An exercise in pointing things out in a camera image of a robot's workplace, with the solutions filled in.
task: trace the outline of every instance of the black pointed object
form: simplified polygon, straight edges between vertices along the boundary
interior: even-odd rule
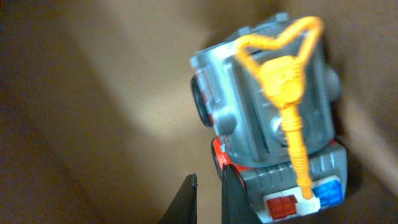
[[[223,166],[222,224],[261,224],[234,165]]]
[[[188,175],[158,224],[196,224],[197,188],[196,174]]]

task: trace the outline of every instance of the toy truck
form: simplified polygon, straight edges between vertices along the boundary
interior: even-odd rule
[[[321,32],[316,17],[278,13],[191,59],[199,117],[216,133],[217,171],[238,169],[263,223],[344,201],[346,150],[333,140],[330,112],[340,83],[325,64]]]

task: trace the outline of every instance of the cardboard wall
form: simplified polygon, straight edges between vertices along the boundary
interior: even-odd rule
[[[278,11],[325,20],[328,61],[344,87],[343,135],[396,186],[388,155],[398,130],[397,5],[389,1],[23,1],[4,13],[1,72],[107,221],[155,222],[195,172],[198,221],[219,223],[214,133],[198,119],[188,61]]]
[[[0,223],[102,223],[80,184],[4,86],[0,90]]]

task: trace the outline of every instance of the black tire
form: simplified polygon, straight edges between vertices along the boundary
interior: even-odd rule
[[[216,155],[216,149],[214,148],[214,144],[213,144],[215,140],[216,139],[213,139],[211,141],[211,155],[213,156],[213,160],[214,160],[214,163],[215,163],[215,166],[216,166],[218,177],[220,179],[222,179],[223,178],[223,171],[221,170],[220,164],[218,163],[218,159],[217,159],[217,155]]]
[[[193,99],[195,100],[195,105],[197,107],[197,111],[200,117],[201,122],[208,128],[212,127],[211,119],[209,114],[207,113],[205,102],[203,101],[203,97],[201,95],[198,82],[195,76],[191,79],[191,89]]]

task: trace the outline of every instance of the orange plastic handle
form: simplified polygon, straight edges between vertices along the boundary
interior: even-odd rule
[[[259,65],[249,53],[248,47],[277,50],[291,43],[298,35],[308,33],[296,57],[288,55],[269,60]],[[311,199],[312,179],[309,174],[308,155],[302,136],[302,120],[297,109],[305,91],[304,67],[323,30],[322,21],[317,17],[304,17],[288,26],[278,38],[249,34],[235,42],[236,58],[254,75],[263,88],[265,97],[279,109],[282,129],[289,144],[289,156],[297,175],[297,185],[303,198]]]

